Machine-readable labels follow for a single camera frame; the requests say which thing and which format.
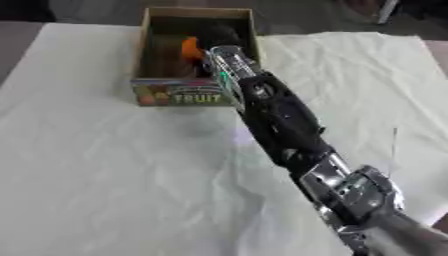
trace fruit box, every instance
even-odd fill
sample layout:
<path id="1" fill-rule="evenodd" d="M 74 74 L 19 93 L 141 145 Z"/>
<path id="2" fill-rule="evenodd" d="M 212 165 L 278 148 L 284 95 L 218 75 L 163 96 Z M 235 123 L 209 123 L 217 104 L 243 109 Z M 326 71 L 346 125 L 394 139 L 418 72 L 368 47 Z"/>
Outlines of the fruit box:
<path id="1" fill-rule="evenodd" d="M 131 80 L 140 106 L 230 106 L 221 88 L 181 56 L 186 38 L 217 23 L 234 29 L 245 54 L 259 62 L 250 9 L 146 8 Z"/>

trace orange object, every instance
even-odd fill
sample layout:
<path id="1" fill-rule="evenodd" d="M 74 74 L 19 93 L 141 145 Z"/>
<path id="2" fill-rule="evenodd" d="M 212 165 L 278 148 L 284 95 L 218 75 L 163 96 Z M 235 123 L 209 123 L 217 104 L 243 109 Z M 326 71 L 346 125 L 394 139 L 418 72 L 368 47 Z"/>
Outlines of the orange object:
<path id="1" fill-rule="evenodd" d="M 188 37 L 182 42 L 182 57 L 189 60 L 202 60 L 204 53 L 197 47 L 198 39 Z"/>

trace black object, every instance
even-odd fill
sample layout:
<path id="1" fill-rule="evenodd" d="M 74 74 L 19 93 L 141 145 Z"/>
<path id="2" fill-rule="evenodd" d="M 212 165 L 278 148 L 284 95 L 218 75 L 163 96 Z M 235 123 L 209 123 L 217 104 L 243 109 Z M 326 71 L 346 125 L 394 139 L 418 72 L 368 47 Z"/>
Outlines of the black object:
<path id="1" fill-rule="evenodd" d="M 0 0 L 0 20 L 55 22 L 48 0 Z"/>
<path id="2" fill-rule="evenodd" d="M 404 0 L 403 10 L 417 19 L 427 16 L 448 19 L 448 0 Z"/>
<path id="3" fill-rule="evenodd" d="M 308 107 L 270 73 L 239 81 L 244 97 L 242 119 L 272 161 L 294 172 L 309 171 L 333 152 L 324 128 Z"/>
<path id="4" fill-rule="evenodd" d="M 206 50 L 220 45 L 241 46 L 241 40 L 235 29 L 218 22 L 204 26 L 198 33 L 198 39 L 198 47 Z"/>

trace white sheet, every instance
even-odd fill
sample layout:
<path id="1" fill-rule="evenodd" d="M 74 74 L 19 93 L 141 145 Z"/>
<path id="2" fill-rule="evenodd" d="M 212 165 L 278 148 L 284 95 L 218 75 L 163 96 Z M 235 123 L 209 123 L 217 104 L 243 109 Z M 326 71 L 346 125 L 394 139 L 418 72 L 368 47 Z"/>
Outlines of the white sheet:
<path id="1" fill-rule="evenodd" d="M 232 109 L 135 105 L 137 37 L 132 27 L 47 25 L 4 83 L 0 254 L 350 255 Z M 353 166 L 393 169 L 421 221 L 447 209 L 448 87 L 417 38 L 260 44 L 265 67 Z"/>

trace gray floor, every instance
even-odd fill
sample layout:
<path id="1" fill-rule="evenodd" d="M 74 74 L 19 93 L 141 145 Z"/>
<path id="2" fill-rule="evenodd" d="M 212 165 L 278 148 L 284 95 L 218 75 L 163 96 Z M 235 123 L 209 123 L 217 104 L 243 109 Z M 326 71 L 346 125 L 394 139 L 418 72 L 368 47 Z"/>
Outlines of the gray floor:
<path id="1" fill-rule="evenodd" d="M 322 31 L 379 31 L 448 40 L 448 29 L 406 14 L 388 25 L 369 25 L 354 19 L 331 0 L 51 0 L 61 22 L 139 25 L 146 6 L 252 8 L 259 34 L 308 34 Z"/>

